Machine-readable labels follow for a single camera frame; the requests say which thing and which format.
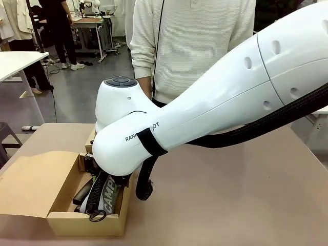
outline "black pole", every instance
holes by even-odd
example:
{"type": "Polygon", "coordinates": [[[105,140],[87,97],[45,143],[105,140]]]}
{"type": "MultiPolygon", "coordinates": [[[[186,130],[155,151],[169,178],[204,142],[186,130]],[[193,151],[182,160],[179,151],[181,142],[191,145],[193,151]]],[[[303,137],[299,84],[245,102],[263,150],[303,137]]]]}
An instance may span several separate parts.
{"type": "Polygon", "coordinates": [[[39,32],[37,31],[37,28],[36,28],[36,24],[35,24],[35,21],[34,21],[34,17],[33,17],[33,13],[32,13],[32,8],[31,8],[30,1],[29,0],[26,0],[26,4],[27,4],[27,8],[29,9],[29,15],[31,17],[32,26],[33,26],[33,29],[34,29],[34,34],[35,34],[37,45],[39,46],[40,52],[41,53],[44,53],[45,50],[43,49],[43,46],[41,44],[41,39],[40,39],[40,36],[39,36],[39,32]]]}

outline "sweater sleeve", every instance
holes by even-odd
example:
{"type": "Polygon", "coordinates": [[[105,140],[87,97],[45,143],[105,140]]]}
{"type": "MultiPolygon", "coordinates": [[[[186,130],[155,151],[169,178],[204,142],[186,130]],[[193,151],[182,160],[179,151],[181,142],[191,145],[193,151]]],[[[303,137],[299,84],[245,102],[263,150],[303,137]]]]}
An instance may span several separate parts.
{"type": "Polygon", "coordinates": [[[239,20],[236,23],[231,35],[228,51],[247,40],[253,35],[255,19],[256,0],[247,0],[246,5],[241,10],[239,20]]]}
{"type": "Polygon", "coordinates": [[[153,11],[145,0],[137,0],[133,16],[133,36],[130,42],[135,78],[151,76],[154,65],[155,38],[153,11]]]}

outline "black velcro band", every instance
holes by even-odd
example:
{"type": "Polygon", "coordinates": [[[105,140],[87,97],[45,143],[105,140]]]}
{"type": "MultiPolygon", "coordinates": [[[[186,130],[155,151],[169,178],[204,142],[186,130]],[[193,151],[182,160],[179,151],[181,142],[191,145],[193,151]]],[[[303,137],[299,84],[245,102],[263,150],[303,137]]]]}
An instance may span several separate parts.
{"type": "Polygon", "coordinates": [[[150,128],[144,129],[141,132],[137,133],[140,142],[143,147],[151,154],[152,156],[161,156],[165,155],[167,151],[162,148],[161,145],[156,141],[154,135],[152,134],[150,128]]]}

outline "black ring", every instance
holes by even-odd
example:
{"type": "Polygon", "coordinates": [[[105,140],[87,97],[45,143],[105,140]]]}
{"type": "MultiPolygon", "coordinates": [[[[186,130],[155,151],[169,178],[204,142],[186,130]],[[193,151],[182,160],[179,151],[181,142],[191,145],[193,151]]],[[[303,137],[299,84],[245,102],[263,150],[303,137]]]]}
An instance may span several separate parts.
{"type": "Polygon", "coordinates": [[[106,211],[104,211],[104,210],[96,210],[96,211],[94,211],[92,214],[90,214],[89,220],[90,220],[91,222],[100,222],[100,221],[102,221],[103,219],[105,219],[106,216],[107,216],[106,211]],[[102,217],[101,217],[101,218],[99,218],[99,219],[94,219],[94,217],[96,217],[96,216],[98,216],[98,215],[101,215],[101,214],[102,214],[102,217]]]}

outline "gray stool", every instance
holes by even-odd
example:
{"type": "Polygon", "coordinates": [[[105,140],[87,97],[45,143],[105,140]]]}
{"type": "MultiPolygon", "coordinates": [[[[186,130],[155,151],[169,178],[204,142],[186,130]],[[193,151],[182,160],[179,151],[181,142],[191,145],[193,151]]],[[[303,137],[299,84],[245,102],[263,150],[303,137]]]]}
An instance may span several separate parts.
{"type": "Polygon", "coordinates": [[[0,168],[2,168],[9,160],[6,149],[20,148],[22,145],[22,142],[12,131],[9,125],[5,122],[0,122],[0,168]],[[18,143],[2,143],[2,141],[9,135],[12,135],[18,143]]]}

